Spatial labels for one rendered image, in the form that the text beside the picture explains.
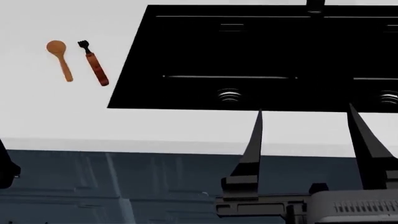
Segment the black faucet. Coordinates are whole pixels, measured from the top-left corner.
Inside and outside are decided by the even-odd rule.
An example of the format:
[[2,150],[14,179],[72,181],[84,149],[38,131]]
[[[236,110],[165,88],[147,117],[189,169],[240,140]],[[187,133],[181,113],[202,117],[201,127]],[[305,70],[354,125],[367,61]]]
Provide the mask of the black faucet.
[[307,12],[309,14],[322,14],[326,0],[306,0]]

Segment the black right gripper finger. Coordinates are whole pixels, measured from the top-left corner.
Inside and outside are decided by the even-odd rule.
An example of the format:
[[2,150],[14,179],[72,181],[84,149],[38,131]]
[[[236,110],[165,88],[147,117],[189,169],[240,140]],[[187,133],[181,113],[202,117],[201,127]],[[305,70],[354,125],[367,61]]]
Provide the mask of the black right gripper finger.
[[258,111],[249,143],[242,158],[240,158],[232,173],[221,179],[223,199],[235,201],[258,198],[262,128],[262,111]]
[[363,189],[398,189],[398,158],[373,134],[352,104],[348,127]]

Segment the black double sink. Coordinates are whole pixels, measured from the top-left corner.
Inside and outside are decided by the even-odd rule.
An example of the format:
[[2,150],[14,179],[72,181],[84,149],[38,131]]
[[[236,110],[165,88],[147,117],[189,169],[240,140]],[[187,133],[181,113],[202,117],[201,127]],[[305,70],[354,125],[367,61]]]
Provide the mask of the black double sink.
[[115,109],[398,113],[398,6],[150,5]]

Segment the wooden spoon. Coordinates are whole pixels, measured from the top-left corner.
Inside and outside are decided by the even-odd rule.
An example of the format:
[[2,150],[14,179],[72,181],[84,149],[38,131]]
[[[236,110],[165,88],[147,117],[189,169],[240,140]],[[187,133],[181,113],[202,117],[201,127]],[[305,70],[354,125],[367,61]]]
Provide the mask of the wooden spoon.
[[64,42],[60,40],[51,40],[50,42],[47,43],[46,49],[49,53],[53,54],[58,58],[58,61],[60,63],[63,75],[66,79],[67,82],[72,82],[73,77],[71,74],[71,71],[65,61],[64,54],[66,52],[66,45]]

